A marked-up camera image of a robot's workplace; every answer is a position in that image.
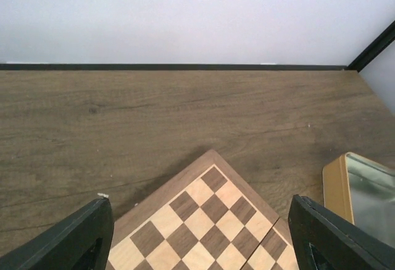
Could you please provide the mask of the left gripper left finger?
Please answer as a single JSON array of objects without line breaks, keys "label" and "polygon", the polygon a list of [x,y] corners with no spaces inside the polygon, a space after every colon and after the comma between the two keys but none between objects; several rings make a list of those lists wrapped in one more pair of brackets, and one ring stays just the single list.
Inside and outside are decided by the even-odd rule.
[{"label": "left gripper left finger", "polygon": [[105,269],[114,234],[108,198],[97,198],[1,257],[1,269]]}]

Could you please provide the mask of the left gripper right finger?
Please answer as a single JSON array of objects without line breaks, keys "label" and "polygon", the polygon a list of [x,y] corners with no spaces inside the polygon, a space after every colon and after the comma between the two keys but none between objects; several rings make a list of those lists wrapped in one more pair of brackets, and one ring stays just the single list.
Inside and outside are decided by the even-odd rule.
[{"label": "left gripper right finger", "polygon": [[307,196],[293,196],[288,225],[299,269],[394,269],[393,247]]}]

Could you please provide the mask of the cream tin with light pieces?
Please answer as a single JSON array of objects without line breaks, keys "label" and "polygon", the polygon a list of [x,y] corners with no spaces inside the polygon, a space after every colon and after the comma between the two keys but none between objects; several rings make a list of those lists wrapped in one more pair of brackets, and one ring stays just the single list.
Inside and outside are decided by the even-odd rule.
[{"label": "cream tin with light pieces", "polygon": [[324,207],[394,246],[394,169],[348,152],[322,170]]}]

